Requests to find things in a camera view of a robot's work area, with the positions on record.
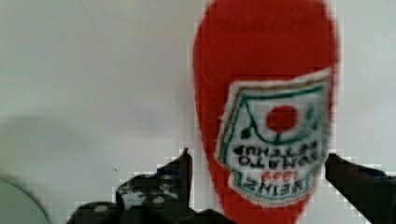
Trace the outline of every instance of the knitted ketchup bottle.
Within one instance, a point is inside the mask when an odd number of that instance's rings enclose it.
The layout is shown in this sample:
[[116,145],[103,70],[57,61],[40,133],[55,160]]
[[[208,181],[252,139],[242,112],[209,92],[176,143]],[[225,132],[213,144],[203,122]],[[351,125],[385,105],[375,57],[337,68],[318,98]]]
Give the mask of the knitted ketchup bottle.
[[296,223],[328,156],[338,38],[320,0],[215,0],[193,50],[196,110],[225,215]]

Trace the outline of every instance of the black object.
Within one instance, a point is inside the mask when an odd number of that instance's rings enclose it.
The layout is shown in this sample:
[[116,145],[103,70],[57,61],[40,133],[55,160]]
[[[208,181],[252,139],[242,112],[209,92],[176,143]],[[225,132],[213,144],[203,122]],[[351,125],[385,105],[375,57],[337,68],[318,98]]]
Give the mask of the black object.
[[115,224],[119,223],[121,212],[115,203],[87,203],[74,213],[67,224]]
[[189,208],[191,181],[192,157],[185,148],[156,174],[119,186],[116,203],[85,204],[67,224],[233,224],[211,209],[196,213]]
[[192,157],[184,148],[179,158],[164,167],[158,168],[154,175],[138,175],[118,187],[116,202],[124,208],[141,206],[150,195],[169,195],[180,202],[190,201],[192,181]]
[[373,224],[396,224],[396,178],[331,153],[326,179]]

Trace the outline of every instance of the white label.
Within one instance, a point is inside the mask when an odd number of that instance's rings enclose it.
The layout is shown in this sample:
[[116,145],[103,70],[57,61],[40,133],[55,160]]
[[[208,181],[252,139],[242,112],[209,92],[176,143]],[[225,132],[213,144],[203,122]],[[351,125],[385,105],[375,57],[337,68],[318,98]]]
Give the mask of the white label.
[[296,203],[314,189],[328,153],[329,71],[233,83],[216,152],[231,188],[263,207]]

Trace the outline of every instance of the white surface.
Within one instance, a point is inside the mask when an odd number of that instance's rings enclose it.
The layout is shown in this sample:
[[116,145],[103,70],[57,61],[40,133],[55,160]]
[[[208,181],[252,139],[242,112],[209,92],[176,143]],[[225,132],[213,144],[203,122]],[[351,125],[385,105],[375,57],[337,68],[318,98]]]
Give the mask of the white surface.
[[[333,148],[396,171],[396,1],[331,1],[343,34]],[[0,171],[53,223],[193,149],[191,205],[220,210],[194,115],[201,0],[0,0]],[[365,223],[326,181],[301,224]]]

